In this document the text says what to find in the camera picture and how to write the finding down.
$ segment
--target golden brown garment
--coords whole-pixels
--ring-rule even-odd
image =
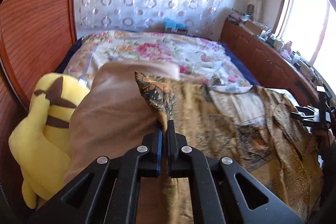
[[[186,136],[188,145],[209,157],[233,158],[307,218],[321,193],[322,172],[316,143],[290,119],[295,108],[286,96],[259,86],[242,94],[222,93],[137,72],[135,79],[164,132],[167,120],[173,119],[175,131]],[[166,173],[160,182],[168,223],[192,223],[188,180],[170,179]]]

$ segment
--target floral blanket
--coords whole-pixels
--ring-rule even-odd
[[[90,88],[103,64],[126,58],[176,63],[182,78],[185,76],[200,84],[223,85],[230,92],[250,86],[221,44],[167,33],[112,30],[88,35],[64,73],[87,81]]]

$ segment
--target cardboard box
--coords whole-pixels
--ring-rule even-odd
[[[253,22],[251,21],[247,21],[245,23],[245,27],[247,29],[249,29],[252,33],[254,33],[255,35],[261,35],[262,32],[264,31],[263,28],[259,27],[258,25],[255,25]]]

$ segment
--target yellow plush toy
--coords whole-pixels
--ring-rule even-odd
[[[37,195],[49,200],[63,187],[71,160],[70,118],[89,91],[69,75],[49,73],[38,81],[28,116],[9,138],[10,151],[21,167],[22,195],[29,208],[36,207]]]

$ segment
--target silver screw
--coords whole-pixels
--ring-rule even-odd
[[[105,163],[107,163],[107,158],[105,156],[101,156],[97,159],[97,163],[105,164]]]
[[[148,148],[147,148],[147,146],[140,145],[140,146],[138,146],[137,150],[138,150],[138,152],[140,152],[140,153],[144,153],[144,152],[147,152],[147,151],[148,151]]]
[[[233,160],[230,157],[223,157],[222,163],[225,165],[230,165],[231,163],[233,163]]]
[[[192,151],[192,148],[190,146],[184,146],[181,148],[183,153],[190,153]]]

